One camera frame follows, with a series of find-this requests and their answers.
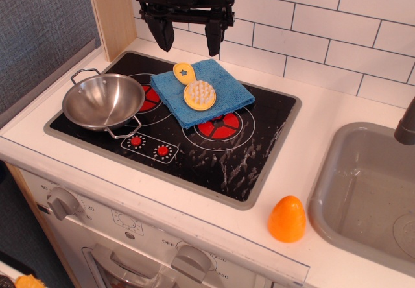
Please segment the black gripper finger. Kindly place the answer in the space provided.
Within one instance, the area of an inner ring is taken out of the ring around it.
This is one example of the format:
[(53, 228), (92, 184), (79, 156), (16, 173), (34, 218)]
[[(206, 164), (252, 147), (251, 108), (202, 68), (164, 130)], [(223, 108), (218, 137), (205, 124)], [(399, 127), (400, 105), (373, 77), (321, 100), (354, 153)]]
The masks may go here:
[(145, 21), (158, 46), (164, 51), (169, 52), (174, 42), (171, 14), (155, 15), (147, 13)]
[(223, 23), (219, 19), (211, 19), (205, 24), (205, 35), (210, 56), (216, 56), (220, 52), (220, 45), (224, 39)]

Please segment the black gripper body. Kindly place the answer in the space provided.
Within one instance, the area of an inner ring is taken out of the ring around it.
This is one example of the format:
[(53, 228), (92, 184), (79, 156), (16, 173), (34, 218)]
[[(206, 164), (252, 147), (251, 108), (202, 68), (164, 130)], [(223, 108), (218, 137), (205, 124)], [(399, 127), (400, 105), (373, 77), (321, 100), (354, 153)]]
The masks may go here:
[(232, 27), (235, 0), (136, 0), (145, 21), (208, 24), (218, 21)]

